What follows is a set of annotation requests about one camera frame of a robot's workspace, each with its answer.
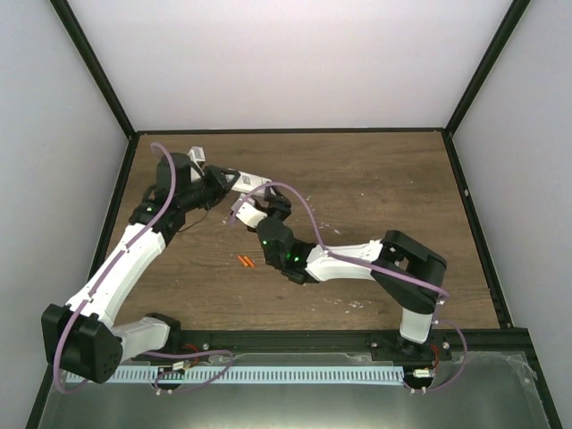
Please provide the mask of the white remote control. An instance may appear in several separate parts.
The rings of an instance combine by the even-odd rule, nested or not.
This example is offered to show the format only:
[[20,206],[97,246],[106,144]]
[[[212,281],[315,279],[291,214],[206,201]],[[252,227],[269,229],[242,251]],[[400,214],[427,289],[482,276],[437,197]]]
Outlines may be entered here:
[[257,176],[247,172],[240,172],[240,177],[233,184],[231,190],[242,194],[248,194],[253,189],[271,181],[271,179],[266,177]]

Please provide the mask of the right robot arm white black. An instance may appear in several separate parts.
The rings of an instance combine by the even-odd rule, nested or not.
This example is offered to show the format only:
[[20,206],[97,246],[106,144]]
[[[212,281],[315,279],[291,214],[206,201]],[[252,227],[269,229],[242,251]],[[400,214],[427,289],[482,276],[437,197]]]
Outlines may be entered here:
[[328,247],[320,236],[306,242],[284,223],[291,214],[288,198],[270,185],[264,200],[266,206],[246,199],[236,216],[257,234],[268,265],[297,284],[376,282],[401,307],[398,352],[409,360],[426,353],[435,310],[448,297],[442,288],[444,257],[397,230],[357,245]]

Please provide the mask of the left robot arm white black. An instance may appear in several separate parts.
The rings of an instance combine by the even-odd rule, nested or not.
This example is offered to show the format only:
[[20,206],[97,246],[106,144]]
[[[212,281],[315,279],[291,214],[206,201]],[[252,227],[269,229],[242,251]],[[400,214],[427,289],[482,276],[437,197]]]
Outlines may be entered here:
[[239,178],[236,170],[201,167],[186,154],[161,157],[155,183],[145,190],[109,257],[65,305],[51,304],[41,316],[56,383],[61,371],[104,383],[125,360],[156,354],[171,361],[181,354],[179,321],[150,313],[117,326],[115,318],[141,275],[185,224],[187,212],[217,206]]

